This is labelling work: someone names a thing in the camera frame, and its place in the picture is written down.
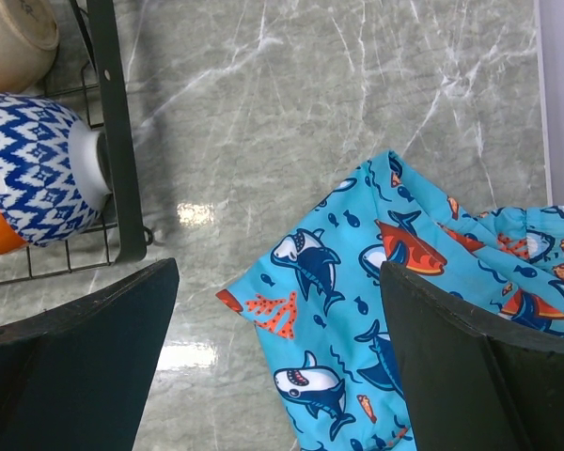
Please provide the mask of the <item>red pattern blue zigzag bowl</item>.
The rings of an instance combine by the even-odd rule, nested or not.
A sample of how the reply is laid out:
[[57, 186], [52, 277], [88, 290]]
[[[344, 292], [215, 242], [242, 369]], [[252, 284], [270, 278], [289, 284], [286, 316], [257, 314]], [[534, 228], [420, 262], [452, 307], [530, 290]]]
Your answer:
[[65, 241], [98, 221], [112, 193], [104, 146], [69, 107], [0, 93], [0, 214], [25, 243]]

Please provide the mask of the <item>black two-tier dish rack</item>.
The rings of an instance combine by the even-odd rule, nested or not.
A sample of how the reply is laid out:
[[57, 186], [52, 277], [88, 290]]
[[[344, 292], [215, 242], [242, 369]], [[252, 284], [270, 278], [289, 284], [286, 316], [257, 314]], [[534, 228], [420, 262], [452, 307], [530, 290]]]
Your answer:
[[111, 1], [52, 6], [61, 45], [34, 90], [67, 105], [102, 133], [99, 156], [112, 192], [99, 219], [82, 234], [0, 256], [0, 286], [137, 262], [153, 242], [141, 211], [115, 6]]

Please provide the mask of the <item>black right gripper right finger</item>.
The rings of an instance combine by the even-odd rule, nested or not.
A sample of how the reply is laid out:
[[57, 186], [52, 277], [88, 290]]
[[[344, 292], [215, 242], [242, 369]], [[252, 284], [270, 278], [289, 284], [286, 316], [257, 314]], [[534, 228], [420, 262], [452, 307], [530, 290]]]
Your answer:
[[420, 450], [564, 450], [564, 338], [502, 319], [397, 263], [386, 324]]

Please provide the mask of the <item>blue shark print cloth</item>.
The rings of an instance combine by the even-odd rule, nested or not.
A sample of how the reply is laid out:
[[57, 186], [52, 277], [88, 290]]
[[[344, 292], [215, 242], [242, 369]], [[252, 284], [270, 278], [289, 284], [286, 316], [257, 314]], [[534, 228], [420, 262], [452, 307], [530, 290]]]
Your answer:
[[477, 216], [384, 152], [218, 293], [252, 322], [304, 450], [416, 450], [384, 317], [391, 261], [564, 338], [564, 206]]

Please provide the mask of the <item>beige bowl white inside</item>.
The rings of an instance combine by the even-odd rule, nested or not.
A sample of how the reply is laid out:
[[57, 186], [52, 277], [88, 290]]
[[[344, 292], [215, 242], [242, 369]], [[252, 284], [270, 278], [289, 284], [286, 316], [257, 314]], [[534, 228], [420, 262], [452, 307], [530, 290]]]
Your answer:
[[0, 92], [21, 93], [39, 82], [59, 41], [50, 2], [0, 0]]

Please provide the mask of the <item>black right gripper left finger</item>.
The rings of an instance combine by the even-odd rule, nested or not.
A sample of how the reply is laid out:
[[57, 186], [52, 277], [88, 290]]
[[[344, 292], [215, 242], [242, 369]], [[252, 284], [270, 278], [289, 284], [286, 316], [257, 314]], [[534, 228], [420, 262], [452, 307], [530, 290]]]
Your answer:
[[179, 286], [173, 258], [0, 326], [0, 450], [130, 450]]

